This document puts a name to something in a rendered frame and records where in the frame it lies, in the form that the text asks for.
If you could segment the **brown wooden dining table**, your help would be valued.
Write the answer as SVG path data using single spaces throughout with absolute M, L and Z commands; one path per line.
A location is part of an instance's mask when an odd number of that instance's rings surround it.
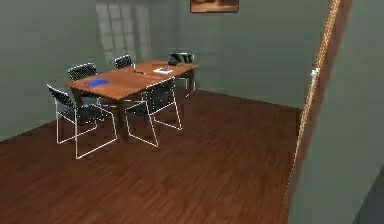
M 169 74 L 155 73 L 153 70 L 166 67 L 167 61 L 152 60 L 139 63 L 132 67 L 125 67 L 123 69 L 112 70 L 103 72 L 95 76 L 86 77 L 77 81 L 69 81 L 66 86 L 80 92 L 89 92 L 100 97 L 110 99 L 112 104 L 116 106 L 116 130 L 118 140 L 124 144 L 128 142 L 128 133 L 125 124 L 125 113 L 123 107 L 123 100 L 127 97 L 140 93 L 151 84 L 164 81 L 171 77 L 178 77 L 188 71 L 195 70 L 197 65 L 180 63 L 176 66 L 171 66 L 173 72 Z M 144 72 L 145 74 L 138 74 L 137 71 Z M 84 83 L 94 79 L 106 79 L 108 84 L 101 86 L 91 87 Z

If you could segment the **blue flat object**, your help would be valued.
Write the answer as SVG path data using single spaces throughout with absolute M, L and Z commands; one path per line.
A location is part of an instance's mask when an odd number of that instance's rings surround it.
M 87 81 L 84 84 L 87 86 L 96 87 L 96 86 L 101 86 L 108 83 L 109 81 L 106 79 L 94 79 L 94 80 Z

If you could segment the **brown wooden room door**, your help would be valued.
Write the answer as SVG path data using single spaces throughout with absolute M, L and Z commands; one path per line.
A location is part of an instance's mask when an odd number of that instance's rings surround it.
M 317 117 L 323 101 L 331 71 L 337 57 L 339 45 L 344 34 L 349 13 L 354 0 L 329 0 L 328 11 L 322 29 L 318 53 L 312 69 L 319 68 L 316 77 L 309 78 L 308 91 L 300 112 L 297 140 L 289 182 L 284 202 L 287 207 L 294 198 L 300 173 L 309 150 L 309 144 L 317 123 Z

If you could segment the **black mesh metal-frame chair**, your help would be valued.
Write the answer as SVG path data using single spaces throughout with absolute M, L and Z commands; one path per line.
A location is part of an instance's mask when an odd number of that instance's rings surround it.
M 183 129 L 181 119 L 180 119 L 180 113 L 178 110 L 178 105 L 176 102 L 176 93 L 175 93 L 176 83 L 175 83 L 175 81 L 176 81 L 176 78 L 171 77 L 171 78 L 168 78 L 164 81 L 157 82 L 155 84 L 151 84 L 151 85 L 147 86 L 144 90 L 144 97 L 141 100 L 136 101 L 134 105 L 132 105 L 132 106 L 130 106 L 124 110 L 125 122 L 126 122 L 127 131 L 128 131 L 129 136 L 131 136 L 137 140 L 140 140 L 144 143 L 147 143 L 151 146 L 158 147 L 159 142 L 158 142 L 157 134 L 155 131 L 154 123 L 162 124 L 164 126 L 174 128 L 178 131 L 181 131 Z M 178 122 L 177 126 L 174 126 L 174 125 L 171 125 L 169 123 L 165 123 L 163 121 L 156 119 L 156 114 L 158 114 L 160 111 L 162 111 L 162 110 L 164 110 L 170 106 L 173 106 L 175 108 L 176 118 L 177 118 L 177 122 Z M 150 142 L 150 141 L 145 140 L 139 136 L 136 136 L 131 132 L 130 125 L 129 125 L 129 119 L 128 119 L 129 114 L 137 115 L 137 116 L 140 116 L 143 118 L 147 118 L 149 120 L 152 134 L 154 137 L 153 142 Z
M 118 140 L 116 121 L 114 114 L 101 106 L 96 104 L 83 104 L 77 106 L 71 97 L 64 91 L 58 90 L 47 84 L 49 93 L 55 102 L 55 118 L 56 118 L 56 143 L 62 144 L 73 140 L 75 144 L 75 158 L 81 159 L 91 153 L 111 144 Z M 112 120 L 113 137 L 111 140 L 87 151 L 83 154 L 80 153 L 79 149 L 79 137 L 94 131 L 98 128 L 98 121 L 110 117 Z M 59 119 L 63 118 L 74 125 L 74 135 L 66 139 L 61 140 L 59 138 Z
M 194 55 L 187 52 L 178 52 L 170 54 L 172 59 L 175 59 L 179 63 L 192 64 L 194 60 Z M 194 80 L 194 71 L 188 71 L 178 77 L 178 80 L 183 80 L 185 82 L 185 97 L 188 98 L 196 89 L 196 82 Z
M 84 79 L 86 77 L 95 76 L 97 74 L 97 69 L 94 63 L 85 63 L 77 65 L 68 70 L 68 75 L 72 82 Z M 72 89 L 72 93 L 75 98 L 76 103 L 82 103 L 82 98 L 94 98 L 98 106 L 101 105 L 101 97 L 89 92 L 80 92 L 78 90 Z
M 117 69 L 123 69 L 129 67 L 132 64 L 131 56 L 124 55 L 114 59 L 115 66 Z

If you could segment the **brown framed wall picture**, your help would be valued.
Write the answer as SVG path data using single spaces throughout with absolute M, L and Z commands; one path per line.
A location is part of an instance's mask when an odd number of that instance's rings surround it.
M 190 0 L 191 13 L 237 12 L 239 0 Z

